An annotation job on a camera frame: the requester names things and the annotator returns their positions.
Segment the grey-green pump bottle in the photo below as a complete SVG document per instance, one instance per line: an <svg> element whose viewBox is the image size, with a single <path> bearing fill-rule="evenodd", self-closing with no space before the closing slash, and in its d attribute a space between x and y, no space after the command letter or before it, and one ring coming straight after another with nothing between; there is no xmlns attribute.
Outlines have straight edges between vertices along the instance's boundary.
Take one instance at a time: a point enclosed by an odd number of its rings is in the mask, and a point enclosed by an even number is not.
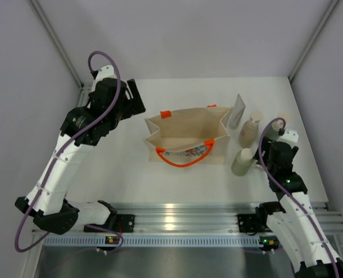
<svg viewBox="0 0 343 278"><path fill-rule="evenodd" d="M283 118L286 122L290 121L290 115L284 112L280 112L276 116L277 118ZM279 130L283 128L283 122L281 120L277 120L273 124L271 124L270 128L266 132L265 136L270 140L277 141L280 138Z"/></svg>

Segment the beige pump bottle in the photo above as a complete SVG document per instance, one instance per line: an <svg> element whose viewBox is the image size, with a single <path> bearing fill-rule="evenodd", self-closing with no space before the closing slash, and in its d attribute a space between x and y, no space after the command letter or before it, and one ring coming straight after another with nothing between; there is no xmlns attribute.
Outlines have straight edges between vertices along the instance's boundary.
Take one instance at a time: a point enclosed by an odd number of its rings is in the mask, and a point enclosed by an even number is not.
<svg viewBox="0 0 343 278"><path fill-rule="evenodd" d="M258 125L263 119L263 114L260 111L253 111L250 114L239 134L239 144L242 148L250 148L258 136Z"/></svg>

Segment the light green round-cap bottle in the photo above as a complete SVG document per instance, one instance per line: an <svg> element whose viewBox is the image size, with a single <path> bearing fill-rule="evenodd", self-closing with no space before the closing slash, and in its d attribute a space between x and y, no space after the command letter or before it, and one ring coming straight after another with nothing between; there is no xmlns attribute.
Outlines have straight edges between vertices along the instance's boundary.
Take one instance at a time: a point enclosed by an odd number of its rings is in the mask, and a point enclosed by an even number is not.
<svg viewBox="0 0 343 278"><path fill-rule="evenodd" d="M254 162L254 155L251 149L244 148L240 150L232 163L231 171L234 175L242 177L247 174L249 168Z"/></svg>

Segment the canvas bag with orange handles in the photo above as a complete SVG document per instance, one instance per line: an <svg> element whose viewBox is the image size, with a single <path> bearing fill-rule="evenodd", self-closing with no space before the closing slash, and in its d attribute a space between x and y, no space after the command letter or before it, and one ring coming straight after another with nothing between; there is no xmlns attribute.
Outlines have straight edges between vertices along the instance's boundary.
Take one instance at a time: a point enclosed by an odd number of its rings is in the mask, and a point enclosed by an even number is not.
<svg viewBox="0 0 343 278"><path fill-rule="evenodd" d="M227 123L232 107L162 111L146 118L149 136L144 142L149 161L187 168L198 163L222 165L226 161L230 135Z"/></svg>

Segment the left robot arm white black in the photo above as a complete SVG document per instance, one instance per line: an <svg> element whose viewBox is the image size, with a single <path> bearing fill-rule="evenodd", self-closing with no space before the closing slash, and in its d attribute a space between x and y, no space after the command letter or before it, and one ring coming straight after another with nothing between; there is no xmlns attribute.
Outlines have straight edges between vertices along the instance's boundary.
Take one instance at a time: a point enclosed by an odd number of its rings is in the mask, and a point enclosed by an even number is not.
<svg viewBox="0 0 343 278"><path fill-rule="evenodd" d="M95 225L109 232L116 227L117 211L105 201L77 203L68 201L66 194L72 179L87 155L101 138L114 130L121 120L145 112L136 81L121 81L119 98L107 114L96 125L85 131L65 150L61 147L80 130L94 122L111 104L118 82L105 78L96 83L89 101L82 107L72 109L66 116L50 162L34 189L18 197L15 206L28 212L34 224L43 231L62 235L75 226Z"/></svg>

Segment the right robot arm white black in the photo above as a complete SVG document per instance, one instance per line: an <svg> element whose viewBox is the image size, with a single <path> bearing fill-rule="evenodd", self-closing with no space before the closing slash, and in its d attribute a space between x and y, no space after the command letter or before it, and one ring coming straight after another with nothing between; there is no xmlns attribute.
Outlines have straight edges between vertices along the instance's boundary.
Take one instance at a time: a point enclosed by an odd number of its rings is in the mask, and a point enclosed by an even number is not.
<svg viewBox="0 0 343 278"><path fill-rule="evenodd" d="M298 147L262 138L255 154L277 201L256 208L256 224L272 231L290 258L295 277L343 277L343 260L327 240L303 179L293 170Z"/></svg>

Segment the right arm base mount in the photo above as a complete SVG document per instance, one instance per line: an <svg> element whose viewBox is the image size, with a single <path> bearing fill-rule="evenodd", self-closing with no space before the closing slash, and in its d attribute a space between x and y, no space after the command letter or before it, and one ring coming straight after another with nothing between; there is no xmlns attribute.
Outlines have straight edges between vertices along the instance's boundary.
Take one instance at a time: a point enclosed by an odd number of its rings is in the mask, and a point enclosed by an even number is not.
<svg viewBox="0 0 343 278"><path fill-rule="evenodd" d="M238 214L239 232L249 236L254 236L257 233L265 232L265 228L256 214Z"/></svg>

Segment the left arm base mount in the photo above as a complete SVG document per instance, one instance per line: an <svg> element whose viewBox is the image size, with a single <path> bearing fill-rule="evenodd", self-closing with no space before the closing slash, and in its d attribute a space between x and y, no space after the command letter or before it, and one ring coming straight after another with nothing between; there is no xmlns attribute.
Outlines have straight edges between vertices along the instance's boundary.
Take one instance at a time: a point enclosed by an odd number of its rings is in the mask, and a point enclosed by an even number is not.
<svg viewBox="0 0 343 278"><path fill-rule="evenodd" d="M120 234L133 233L135 218L134 214L118 214L112 230Z"/></svg>

